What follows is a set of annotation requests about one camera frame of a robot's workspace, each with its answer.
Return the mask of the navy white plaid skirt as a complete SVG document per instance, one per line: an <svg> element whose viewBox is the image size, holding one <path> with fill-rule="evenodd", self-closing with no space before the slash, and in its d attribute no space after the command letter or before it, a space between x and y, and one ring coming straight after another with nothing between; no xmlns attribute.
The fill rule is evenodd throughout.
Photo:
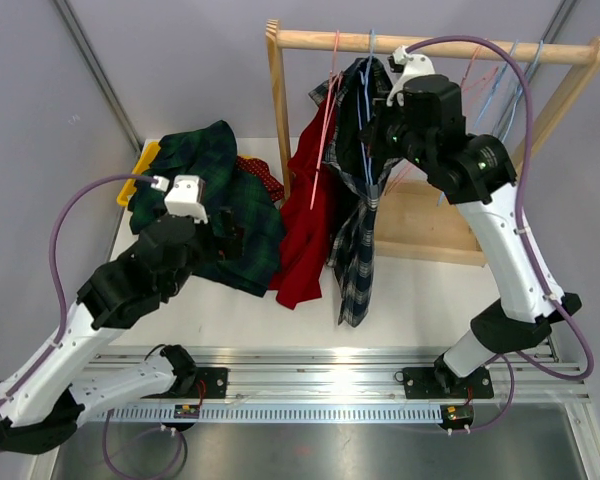
<svg viewBox="0 0 600 480"><path fill-rule="evenodd" d="M371 157L373 184L365 182L356 100L358 72L365 69L366 59L357 58L341 73L339 89L333 95L335 132L326 142L322 158L322 165L336 178L335 227L327 265L332 268L340 290L338 322L353 328L364 320L369 310L379 201L391 170L400 162L398 158L382 161ZM392 87L383 63L376 57L369 82L371 102Z"/></svg>

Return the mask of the blue hanger with plaid skirt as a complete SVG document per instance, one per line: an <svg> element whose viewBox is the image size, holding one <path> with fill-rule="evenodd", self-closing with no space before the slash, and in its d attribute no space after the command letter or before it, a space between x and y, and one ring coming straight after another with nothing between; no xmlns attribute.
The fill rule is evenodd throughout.
<svg viewBox="0 0 600 480"><path fill-rule="evenodd" d="M375 42L376 42L376 34L375 30L371 29L369 31L369 49L368 49L368 57L365 63L365 69L360 70L358 72L359 75L359 86L357 90L357 118L358 118L358 127L359 133L362 134L363 130L368 126L371 120L371 101L369 98L370 93L370 72L371 66L373 64L374 51L375 51ZM362 159L362 170L365 178L365 182L368 185L373 184L373 173L372 173L372 158L368 153L368 148L366 147L363 141L360 141L361 148L361 159Z"/></svg>

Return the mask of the red polka dot skirt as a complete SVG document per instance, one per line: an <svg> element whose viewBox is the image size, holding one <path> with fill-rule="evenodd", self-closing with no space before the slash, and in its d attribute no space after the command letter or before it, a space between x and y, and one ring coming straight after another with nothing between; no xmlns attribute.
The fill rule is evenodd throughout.
<svg viewBox="0 0 600 480"><path fill-rule="evenodd" d="M268 164L259 158L239 155L236 166L251 175L258 177L273 202L284 198L284 186L271 173Z"/></svg>

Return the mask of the dark green plaid skirt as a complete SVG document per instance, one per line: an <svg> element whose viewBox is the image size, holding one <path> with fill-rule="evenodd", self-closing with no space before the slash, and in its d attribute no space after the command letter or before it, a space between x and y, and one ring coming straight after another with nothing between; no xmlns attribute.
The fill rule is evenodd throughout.
<svg viewBox="0 0 600 480"><path fill-rule="evenodd" d="M264 296L280 268L279 246L286 230L262 180L237 166L237 143L229 124L218 120L203 129L169 134L159 146L144 174L169 180L178 175L200 177L205 182L202 204L213 233L223 234L224 208L232 211L235 224L243 230L239 258L199 263L187 272Z"/></svg>

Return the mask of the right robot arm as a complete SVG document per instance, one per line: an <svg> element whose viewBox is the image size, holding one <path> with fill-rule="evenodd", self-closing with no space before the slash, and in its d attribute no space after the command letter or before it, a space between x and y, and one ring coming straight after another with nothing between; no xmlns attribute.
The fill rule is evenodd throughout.
<svg viewBox="0 0 600 480"><path fill-rule="evenodd" d="M554 323L578 312L579 296L551 277L525 214L522 191L503 143L466 131L462 92L440 74L411 74L374 102L363 141L383 163L405 159L421 170L468 223L485 254L499 298L470 322L469 330L432 368L446 396L464 390L492 358L537 346Z"/></svg>

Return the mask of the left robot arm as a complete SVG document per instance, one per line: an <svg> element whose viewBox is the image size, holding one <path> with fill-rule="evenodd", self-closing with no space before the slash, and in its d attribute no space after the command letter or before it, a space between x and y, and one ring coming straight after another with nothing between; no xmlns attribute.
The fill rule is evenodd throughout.
<svg viewBox="0 0 600 480"><path fill-rule="evenodd" d="M0 451L46 453L107 410L193 392L198 367L180 345L106 377L77 376L102 347L175 297L200 266L241 256L243 230L233 211L223 207L215 217L220 231L191 216L164 215L94 271L68 311L65 332L0 382Z"/></svg>

